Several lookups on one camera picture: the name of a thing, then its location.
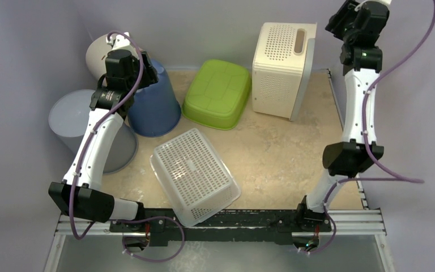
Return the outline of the grey plastic bucket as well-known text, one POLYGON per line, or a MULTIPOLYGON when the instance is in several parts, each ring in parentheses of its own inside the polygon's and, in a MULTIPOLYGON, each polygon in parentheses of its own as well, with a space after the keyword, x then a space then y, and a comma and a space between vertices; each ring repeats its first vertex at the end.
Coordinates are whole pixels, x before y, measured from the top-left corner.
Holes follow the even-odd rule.
MULTIPOLYGON (((57 137, 76 155, 89 119, 94 90, 77 90, 60 98, 49 114, 49 126, 57 137)), ((133 130, 123 124, 111 146, 104 174, 118 172, 128 166, 138 151, 138 139, 133 130)))

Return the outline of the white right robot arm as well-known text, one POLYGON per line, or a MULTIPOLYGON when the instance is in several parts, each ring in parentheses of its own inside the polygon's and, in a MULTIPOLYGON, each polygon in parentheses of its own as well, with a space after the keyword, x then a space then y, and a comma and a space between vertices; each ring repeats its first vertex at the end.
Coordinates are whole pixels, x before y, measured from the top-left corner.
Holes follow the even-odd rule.
POLYGON ((325 204, 332 200, 342 179, 355 178, 380 159, 384 147, 374 130, 373 82, 382 70, 383 53, 376 45, 389 19, 390 1, 345 1, 326 31, 342 41, 340 63, 346 86, 346 115, 340 142, 327 145, 322 155, 323 174, 297 207, 295 222, 308 231, 324 223, 325 204))

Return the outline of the blue plastic bucket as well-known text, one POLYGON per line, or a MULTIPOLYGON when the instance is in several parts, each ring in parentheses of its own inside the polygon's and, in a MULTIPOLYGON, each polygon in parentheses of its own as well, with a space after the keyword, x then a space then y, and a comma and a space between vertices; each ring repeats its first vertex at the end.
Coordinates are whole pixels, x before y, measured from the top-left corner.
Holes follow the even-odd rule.
POLYGON ((158 82, 136 92, 128 119, 135 133, 144 137, 159 137, 177 126, 181 108, 166 69, 155 59, 151 63, 157 72, 158 82))

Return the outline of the white perforated basket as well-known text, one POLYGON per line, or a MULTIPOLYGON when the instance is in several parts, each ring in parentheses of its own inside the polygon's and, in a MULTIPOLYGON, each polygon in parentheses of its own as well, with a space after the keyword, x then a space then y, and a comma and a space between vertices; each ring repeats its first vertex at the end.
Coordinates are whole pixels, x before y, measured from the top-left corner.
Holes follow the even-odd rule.
POLYGON ((150 165, 185 227, 204 222, 241 196, 234 176, 196 128, 155 147, 150 165))

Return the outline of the cream perforated basket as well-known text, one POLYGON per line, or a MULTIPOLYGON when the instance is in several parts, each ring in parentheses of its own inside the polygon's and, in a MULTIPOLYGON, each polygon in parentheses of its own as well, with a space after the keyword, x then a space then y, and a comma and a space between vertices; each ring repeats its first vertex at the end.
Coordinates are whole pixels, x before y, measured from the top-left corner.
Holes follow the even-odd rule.
POLYGON ((312 72, 315 23, 266 22, 254 53, 253 111, 296 121, 312 72))

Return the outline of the green and white tray basket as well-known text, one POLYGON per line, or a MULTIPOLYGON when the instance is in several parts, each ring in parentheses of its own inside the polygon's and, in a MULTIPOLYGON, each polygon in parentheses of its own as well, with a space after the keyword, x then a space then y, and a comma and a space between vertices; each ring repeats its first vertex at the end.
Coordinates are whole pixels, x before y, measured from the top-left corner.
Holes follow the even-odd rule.
POLYGON ((198 70, 182 105, 182 114, 200 125, 219 130, 237 126, 251 89, 248 69, 209 59, 198 70))

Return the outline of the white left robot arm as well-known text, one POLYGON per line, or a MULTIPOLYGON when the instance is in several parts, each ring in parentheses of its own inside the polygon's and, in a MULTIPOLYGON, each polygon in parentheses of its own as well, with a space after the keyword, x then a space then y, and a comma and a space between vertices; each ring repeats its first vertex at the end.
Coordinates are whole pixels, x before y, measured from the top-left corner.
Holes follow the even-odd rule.
POLYGON ((158 82, 157 72, 145 51, 134 56, 126 49, 112 50, 105 58, 106 72, 91 96, 89 119, 78 153, 61 182, 52 182, 48 193, 69 218, 105 223, 124 220, 133 232, 146 226, 141 202, 116 198, 100 190, 104 167, 118 131, 140 88, 158 82))

